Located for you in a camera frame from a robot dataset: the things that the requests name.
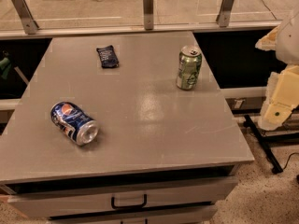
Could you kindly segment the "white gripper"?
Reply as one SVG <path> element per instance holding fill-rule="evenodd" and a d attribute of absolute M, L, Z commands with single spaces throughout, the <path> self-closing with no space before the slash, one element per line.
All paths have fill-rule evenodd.
<path fill-rule="evenodd" d="M 256 49 L 276 49 L 278 27 L 260 38 Z M 280 73 L 272 72 L 267 80 L 265 100 L 260 111 L 258 125 L 265 131 L 273 131 L 299 106 L 299 66 L 289 64 Z"/>

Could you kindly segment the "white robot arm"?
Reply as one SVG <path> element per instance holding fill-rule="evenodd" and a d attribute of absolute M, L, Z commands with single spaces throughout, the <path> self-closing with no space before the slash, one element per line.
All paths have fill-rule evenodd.
<path fill-rule="evenodd" d="M 276 53 L 287 64 L 280 73 L 272 72 L 267 81 L 265 100 L 258 125 L 266 131 L 280 127 L 299 106 L 299 14 L 293 10 L 279 26 L 259 39 L 257 49 Z"/>

